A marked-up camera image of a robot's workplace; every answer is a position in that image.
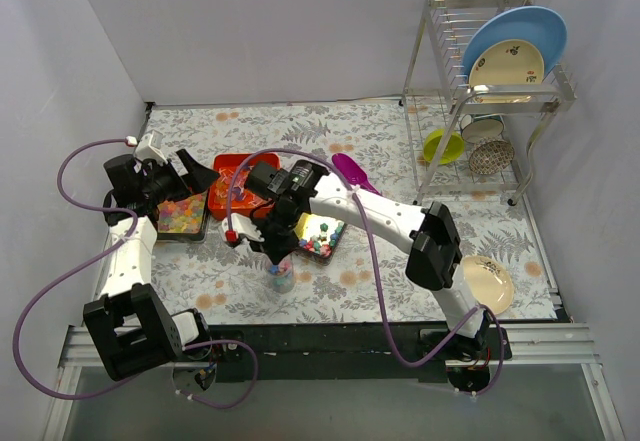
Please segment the orange tray of lollipops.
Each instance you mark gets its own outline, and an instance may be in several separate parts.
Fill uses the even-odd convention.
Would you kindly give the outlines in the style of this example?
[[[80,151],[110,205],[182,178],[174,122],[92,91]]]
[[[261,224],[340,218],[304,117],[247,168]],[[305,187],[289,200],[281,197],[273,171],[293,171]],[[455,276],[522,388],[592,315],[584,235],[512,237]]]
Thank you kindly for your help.
[[[226,153],[216,156],[213,161],[213,170],[219,174],[219,178],[209,190],[207,207],[210,214],[217,221],[222,221],[226,217],[228,195],[231,195],[233,213],[248,216],[254,208],[259,207],[259,210],[254,213],[255,217],[258,218],[264,217],[269,210],[269,207],[264,207],[266,200],[246,190],[244,184],[249,171],[256,163],[264,161],[278,170],[281,167],[280,159],[274,153],[257,156],[242,168],[234,186],[231,187],[230,183],[237,167],[248,156],[248,153]]]

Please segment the tin of opaque star candies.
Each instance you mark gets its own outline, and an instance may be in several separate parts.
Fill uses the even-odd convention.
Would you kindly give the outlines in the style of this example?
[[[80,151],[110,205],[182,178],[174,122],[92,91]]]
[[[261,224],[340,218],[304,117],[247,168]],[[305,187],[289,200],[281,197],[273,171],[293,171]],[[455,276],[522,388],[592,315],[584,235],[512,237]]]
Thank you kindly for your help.
[[[347,225],[335,218],[304,213],[294,230],[298,238],[296,253],[328,265],[346,231]]]

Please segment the tin of translucent star candies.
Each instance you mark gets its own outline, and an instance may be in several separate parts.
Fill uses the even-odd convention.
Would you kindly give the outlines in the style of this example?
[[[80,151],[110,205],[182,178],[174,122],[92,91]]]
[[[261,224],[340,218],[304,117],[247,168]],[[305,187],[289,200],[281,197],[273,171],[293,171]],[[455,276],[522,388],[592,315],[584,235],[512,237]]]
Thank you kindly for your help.
[[[201,242],[208,221],[208,193],[193,195],[178,202],[158,206],[157,239],[166,242]]]

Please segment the clear glass jar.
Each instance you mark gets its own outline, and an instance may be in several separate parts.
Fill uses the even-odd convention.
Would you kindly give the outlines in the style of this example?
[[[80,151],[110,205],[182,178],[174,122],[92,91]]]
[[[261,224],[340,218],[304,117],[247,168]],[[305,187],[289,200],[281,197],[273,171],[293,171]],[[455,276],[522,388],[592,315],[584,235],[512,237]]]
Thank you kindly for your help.
[[[269,285],[276,293],[286,294],[294,288],[294,266],[291,255],[287,255],[277,264],[273,264],[267,259],[266,272]]]

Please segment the purple plastic scoop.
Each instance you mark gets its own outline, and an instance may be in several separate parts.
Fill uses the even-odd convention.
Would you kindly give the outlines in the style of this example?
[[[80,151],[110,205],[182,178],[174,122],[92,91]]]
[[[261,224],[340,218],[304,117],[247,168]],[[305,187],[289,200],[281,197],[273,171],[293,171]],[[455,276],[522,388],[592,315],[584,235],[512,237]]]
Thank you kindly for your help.
[[[381,193],[370,183],[364,169],[349,155],[336,153],[332,155],[332,162],[340,173],[350,182],[376,195]]]

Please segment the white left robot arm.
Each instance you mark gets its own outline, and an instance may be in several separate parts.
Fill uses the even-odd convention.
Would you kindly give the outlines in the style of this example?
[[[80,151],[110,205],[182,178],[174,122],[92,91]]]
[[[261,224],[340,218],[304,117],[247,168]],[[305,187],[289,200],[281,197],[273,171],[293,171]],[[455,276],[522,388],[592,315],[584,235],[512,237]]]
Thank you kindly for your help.
[[[203,316],[194,308],[171,314],[151,284],[159,206],[206,192],[216,171],[186,150],[176,153],[179,174],[156,155],[120,155],[105,162],[112,188],[103,208],[114,252],[99,298],[83,308],[83,320],[103,366],[114,381],[177,360],[205,359],[213,347]]]

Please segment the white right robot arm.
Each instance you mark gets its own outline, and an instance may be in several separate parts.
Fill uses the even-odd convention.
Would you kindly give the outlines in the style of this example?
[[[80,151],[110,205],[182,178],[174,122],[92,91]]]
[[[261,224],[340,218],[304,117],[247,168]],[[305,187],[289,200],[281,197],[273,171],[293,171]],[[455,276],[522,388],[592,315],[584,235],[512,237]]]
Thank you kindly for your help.
[[[327,168],[299,160],[291,170],[258,162],[244,183],[272,207],[245,230],[252,250],[277,264],[299,245],[295,228],[304,214],[330,217],[379,237],[408,257],[405,275],[430,291],[443,312],[455,356],[475,358],[489,345],[490,317],[474,296],[447,206],[402,204],[366,190],[347,188]]]

